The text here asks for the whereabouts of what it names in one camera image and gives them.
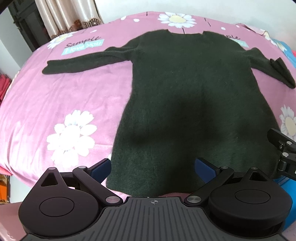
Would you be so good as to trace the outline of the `blue patterned blanket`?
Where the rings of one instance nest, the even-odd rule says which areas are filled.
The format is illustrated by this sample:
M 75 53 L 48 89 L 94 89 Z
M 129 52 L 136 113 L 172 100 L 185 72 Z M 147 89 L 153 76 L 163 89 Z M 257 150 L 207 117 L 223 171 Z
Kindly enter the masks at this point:
M 271 42 L 275 44 L 288 58 L 294 67 L 296 67 L 296 54 L 295 50 L 292 50 L 285 42 L 276 39 L 271 39 Z

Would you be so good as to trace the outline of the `dark green knit sweater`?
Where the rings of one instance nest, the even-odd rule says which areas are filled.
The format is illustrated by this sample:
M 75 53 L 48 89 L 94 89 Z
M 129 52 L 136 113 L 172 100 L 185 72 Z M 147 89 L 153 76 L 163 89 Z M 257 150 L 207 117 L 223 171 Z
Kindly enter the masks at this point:
M 51 60 L 44 74 L 76 73 L 132 62 L 132 92 L 111 154 L 107 188 L 131 196 L 192 193 L 203 185 L 195 160 L 237 172 L 257 167 L 276 177 L 278 128 L 253 70 L 295 88 L 282 59 L 267 59 L 224 35 L 158 30 L 122 47 Z

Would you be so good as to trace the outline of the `dark wooden cabinet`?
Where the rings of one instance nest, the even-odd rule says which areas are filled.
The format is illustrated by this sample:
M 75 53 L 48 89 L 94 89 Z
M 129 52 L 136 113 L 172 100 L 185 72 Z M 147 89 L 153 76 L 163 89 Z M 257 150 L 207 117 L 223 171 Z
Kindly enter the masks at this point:
M 51 40 L 34 0 L 12 1 L 8 10 L 32 52 Z

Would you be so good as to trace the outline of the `pink floral bed sheet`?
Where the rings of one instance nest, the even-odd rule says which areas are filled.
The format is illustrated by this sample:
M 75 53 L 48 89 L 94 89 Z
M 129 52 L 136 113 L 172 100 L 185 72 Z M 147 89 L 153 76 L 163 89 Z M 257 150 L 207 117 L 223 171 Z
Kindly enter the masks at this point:
M 123 111 L 132 92 L 132 62 L 122 61 L 76 73 L 44 74 L 51 60 L 65 60 L 122 47 L 147 32 L 214 32 L 243 49 L 295 68 L 262 34 L 242 25 L 179 13 L 147 12 L 57 37 L 34 52 L 1 104 L 1 171 L 33 187 L 50 167 L 70 172 L 110 158 Z M 295 88 L 254 69 L 259 89 L 281 133 L 295 139 Z

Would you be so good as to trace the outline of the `beige lace-trimmed curtain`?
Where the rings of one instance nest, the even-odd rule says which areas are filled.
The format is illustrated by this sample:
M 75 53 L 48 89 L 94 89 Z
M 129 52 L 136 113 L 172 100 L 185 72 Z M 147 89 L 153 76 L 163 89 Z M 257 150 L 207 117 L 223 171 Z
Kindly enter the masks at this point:
M 94 0 L 38 0 L 35 3 L 51 39 L 103 23 Z

